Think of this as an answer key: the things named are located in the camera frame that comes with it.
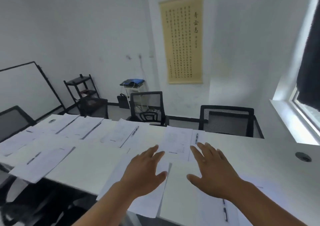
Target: left hand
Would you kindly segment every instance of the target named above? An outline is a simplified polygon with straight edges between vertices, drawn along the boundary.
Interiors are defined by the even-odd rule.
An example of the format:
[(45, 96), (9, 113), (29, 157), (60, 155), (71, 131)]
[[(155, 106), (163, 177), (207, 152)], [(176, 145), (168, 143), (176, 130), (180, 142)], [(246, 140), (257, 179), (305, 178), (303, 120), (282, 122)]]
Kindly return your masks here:
[(158, 145), (155, 145), (135, 156), (120, 180), (120, 183), (130, 187), (135, 197), (144, 196), (154, 191), (167, 177), (166, 171), (156, 175), (157, 164), (165, 154), (162, 151), (154, 155), (157, 150)]

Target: chair backrest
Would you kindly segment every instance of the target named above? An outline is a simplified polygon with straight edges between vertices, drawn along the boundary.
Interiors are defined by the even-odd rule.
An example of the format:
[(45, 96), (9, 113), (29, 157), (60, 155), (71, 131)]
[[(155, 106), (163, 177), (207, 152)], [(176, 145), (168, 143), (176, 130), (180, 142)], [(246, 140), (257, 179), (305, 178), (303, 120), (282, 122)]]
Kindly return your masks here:
[(81, 116), (101, 117), (109, 119), (108, 100), (100, 98), (84, 97), (79, 101)]
[(253, 137), (254, 109), (220, 105), (202, 105), (199, 130)]
[(0, 112), (0, 142), (35, 124), (36, 122), (17, 105)]
[(131, 93), (130, 111), (131, 117), (137, 121), (165, 124), (166, 115), (161, 91)]

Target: white table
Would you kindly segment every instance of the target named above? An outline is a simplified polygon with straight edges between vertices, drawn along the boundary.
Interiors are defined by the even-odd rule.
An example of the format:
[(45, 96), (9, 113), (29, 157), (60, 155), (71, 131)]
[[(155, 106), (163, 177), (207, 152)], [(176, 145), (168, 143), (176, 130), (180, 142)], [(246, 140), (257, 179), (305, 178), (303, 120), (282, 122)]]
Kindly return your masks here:
[[(48, 126), (52, 116), (37, 126)], [(76, 146), (46, 178), (52, 179), (83, 191), (97, 195), (108, 176), (127, 150), (107, 147), (100, 139), (117, 122), (110, 121), (99, 126), (96, 139), (74, 140), (57, 138), (55, 143)], [(147, 126), (147, 132), (141, 144), (130, 153), (140, 153), (150, 146), (158, 144), (165, 127)], [(15, 154), (0, 157), (0, 163), (15, 166), (19, 161), (32, 158), (44, 146), (54, 146), (52, 137), (23, 147)], [(206, 133), (206, 140), (216, 148), (220, 148), (240, 175), (270, 179), (282, 186), (286, 195), (289, 211), (307, 225), (319, 225), (320, 222), (320, 147), (284, 141), (269, 142), (266, 139), (238, 137), (217, 133)], [(295, 157), (296, 152), (305, 152), (312, 157), (306, 163)], [(196, 225), (198, 208), (195, 203), (196, 190), (186, 179), (188, 173), (197, 170), (197, 164), (182, 162), (174, 155), (166, 154), (164, 159), (172, 162), (168, 181), (163, 195), (160, 217), (180, 225)]]

